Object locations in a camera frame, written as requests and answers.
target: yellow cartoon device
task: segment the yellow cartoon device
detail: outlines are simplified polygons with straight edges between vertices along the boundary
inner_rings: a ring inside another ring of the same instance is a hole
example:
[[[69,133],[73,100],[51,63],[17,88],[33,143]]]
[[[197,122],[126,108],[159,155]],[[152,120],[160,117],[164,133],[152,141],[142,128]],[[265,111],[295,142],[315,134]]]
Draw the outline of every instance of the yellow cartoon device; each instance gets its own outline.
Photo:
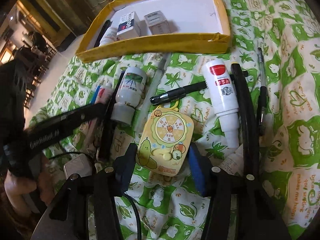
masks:
[[[186,158],[193,128],[189,116],[167,108],[155,109],[141,136],[137,164],[155,173],[175,176]]]

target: green and white bedspread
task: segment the green and white bedspread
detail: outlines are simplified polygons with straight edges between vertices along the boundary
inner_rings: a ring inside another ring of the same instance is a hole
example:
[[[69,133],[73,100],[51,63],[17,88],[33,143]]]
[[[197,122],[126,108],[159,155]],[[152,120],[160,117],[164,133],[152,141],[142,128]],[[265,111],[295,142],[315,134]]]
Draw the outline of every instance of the green and white bedspread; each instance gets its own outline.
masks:
[[[256,105],[260,87],[257,45],[263,46],[269,103],[266,135],[260,144],[260,178],[296,239],[311,222],[320,200],[320,25],[304,0],[223,1],[232,30],[230,50],[223,55],[173,53],[157,93],[203,81],[203,64],[222,58],[229,70],[231,62],[236,61],[249,72],[247,82]],[[136,65],[147,72],[146,92],[162,57],[161,53],[145,53],[89,64],[73,57],[46,105],[31,123],[89,103],[98,85],[109,82],[115,86],[121,71],[128,66]],[[208,90],[189,94],[180,100],[179,109],[194,120],[193,139],[212,164],[220,165],[234,154],[228,149],[213,113]],[[45,155],[60,154],[62,148],[79,151],[86,129],[82,125],[60,145],[45,150]],[[123,155],[129,143],[139,140],[140,134],[131,127],[118,125],[113,158]],[[68,159],[64,156],[51,165],[56,190],[64,182],[61,171]],[[198,195],[187,162],[172,178],[136,165],[128,194],[137,201],[144,239],[200,238],[209,199]],[[132,207],[124,198],[116,198],[116,206],[124,239],[135,239]],[[234,236],[234,208],[230,239]]]

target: tiled floor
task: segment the tiled floor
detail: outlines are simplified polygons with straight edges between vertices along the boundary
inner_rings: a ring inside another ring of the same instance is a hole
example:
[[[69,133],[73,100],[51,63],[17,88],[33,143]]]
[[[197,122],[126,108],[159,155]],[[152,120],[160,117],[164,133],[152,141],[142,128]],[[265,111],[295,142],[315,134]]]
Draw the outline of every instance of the tiled floor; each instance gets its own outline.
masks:
[[[26,119],[25,127],[29,126],[31,118],[44,106],[54,87],[57,85],[60,76],[65,71],[68,62],[75,55],[76,50],[82,40],[83,35],[77,37],[70,46],[61,53],[57,53],[49,64],[49,70],[42,78],[41,84],[37,87],[35,98],[31,101],[29,109],[25,108],[24,117]]]

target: marker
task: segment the marker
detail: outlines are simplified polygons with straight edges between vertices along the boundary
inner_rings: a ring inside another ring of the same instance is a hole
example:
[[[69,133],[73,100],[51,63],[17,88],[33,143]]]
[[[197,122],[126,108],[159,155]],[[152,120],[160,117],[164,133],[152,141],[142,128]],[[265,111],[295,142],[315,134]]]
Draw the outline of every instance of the marker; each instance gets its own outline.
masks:
[[[268,97],[268,91],[266,86],[266,76],[264,73],[264,60],[263,60],[263,54],[262,49],[258,48],[258,62],[259,62],[259,68],[260,68],[260,95],[258,98],[258,106],[257,106],[257,126],[259,130],[259,135],[264,135],[265,130],[265,116],[266,116],[266,108],[267,108],[267,97]]]
[[[176,88],[168,92],[150,98],[151,103],[156,106],[159,104],[169,103],[174,100],[184,98],[187,94],[206,89],[205,81]]]

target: bottle cap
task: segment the bottle cap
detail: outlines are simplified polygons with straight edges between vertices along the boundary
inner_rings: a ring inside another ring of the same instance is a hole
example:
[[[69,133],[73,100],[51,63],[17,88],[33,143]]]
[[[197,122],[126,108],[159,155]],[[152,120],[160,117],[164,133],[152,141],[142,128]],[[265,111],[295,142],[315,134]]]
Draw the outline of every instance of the bottle cap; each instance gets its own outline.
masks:
[[[131,125],[134,112],[135,109],[133,107],[116,103],[113,106],[111,120]]]
[[[229,148],[239,147],[239,119],[237,113],[226,114],[219,117],[221,130],[224,132]]]

